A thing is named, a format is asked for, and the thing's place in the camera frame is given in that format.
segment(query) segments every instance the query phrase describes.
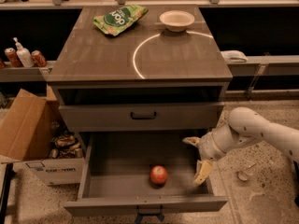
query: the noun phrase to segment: bowl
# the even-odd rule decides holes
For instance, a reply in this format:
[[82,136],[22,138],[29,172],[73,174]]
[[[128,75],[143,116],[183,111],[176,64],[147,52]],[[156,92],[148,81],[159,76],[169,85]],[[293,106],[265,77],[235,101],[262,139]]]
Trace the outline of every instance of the bowl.
[[182,32],[187,26],[194,23],[194,16],[186,11],[167,11],[160,16],[161,23],[172,32]]

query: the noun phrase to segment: snack bag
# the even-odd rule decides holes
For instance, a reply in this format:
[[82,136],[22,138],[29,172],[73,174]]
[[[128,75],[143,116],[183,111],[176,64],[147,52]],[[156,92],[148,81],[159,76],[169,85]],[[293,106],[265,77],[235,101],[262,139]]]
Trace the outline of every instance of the snack bag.
[[132,26],[136,21],[146,15],[147,12],[148,10],[145,7],[130,5],[104,16],[94,17],[93,24],[103,33],[116,36]]

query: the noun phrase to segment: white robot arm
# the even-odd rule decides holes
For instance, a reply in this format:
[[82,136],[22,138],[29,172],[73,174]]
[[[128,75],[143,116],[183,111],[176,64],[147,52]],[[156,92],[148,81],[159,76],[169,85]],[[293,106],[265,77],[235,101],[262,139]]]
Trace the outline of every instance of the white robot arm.
[[199,186],[206,180],[212,171],[213,161],[223,158],[232,149],[248,147],[261,140],[299,162],[299,131],[273,123],[245,107],[233,109],[228,124],[202,138],[184,138],[184,143],[198,147],[201,156],[197,162],[194,185]]

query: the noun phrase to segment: red apple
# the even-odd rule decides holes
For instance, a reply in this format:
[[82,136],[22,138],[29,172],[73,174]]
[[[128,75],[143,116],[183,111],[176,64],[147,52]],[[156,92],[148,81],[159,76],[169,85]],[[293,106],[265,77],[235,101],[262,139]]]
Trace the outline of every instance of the red apple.
[[167,170],[161,165],[156,165],[150,170],[149,177],[154,184],[163,185],[167,181]]

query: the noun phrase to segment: floor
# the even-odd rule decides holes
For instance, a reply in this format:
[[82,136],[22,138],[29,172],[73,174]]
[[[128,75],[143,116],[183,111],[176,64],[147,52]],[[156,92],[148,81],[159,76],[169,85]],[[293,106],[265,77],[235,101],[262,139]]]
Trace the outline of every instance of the floor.
[[[296,97],[271,101],[228,99],[218,126],[226,122],[230,110],[239,106],[249,107],[273,122],[299,130],[299,99]],[[0,109],[0,120],[6,112],[7,109]],[[0,156],[0,162],[6,161],[10,160]],[[48,187],[21,162],[14,164],[14,171],[16,176],[11,183],[5,224],[135,222],[135,216],[72,217],[65,211],[64,202],[76,200],[78,185]],[[239,171],[246,173],[247,180],[238,175]],[[220,212],[165,215],[164,223],[299,223],[299,208],[294,203],[294,197],[299,193],[299,185],[292,161],[264,141],[252,147],[230,151],[214,163],[210,180],[215,195],[226,195],[229,199]],[[156,217],[144,217],[142,221],[159,222]]]

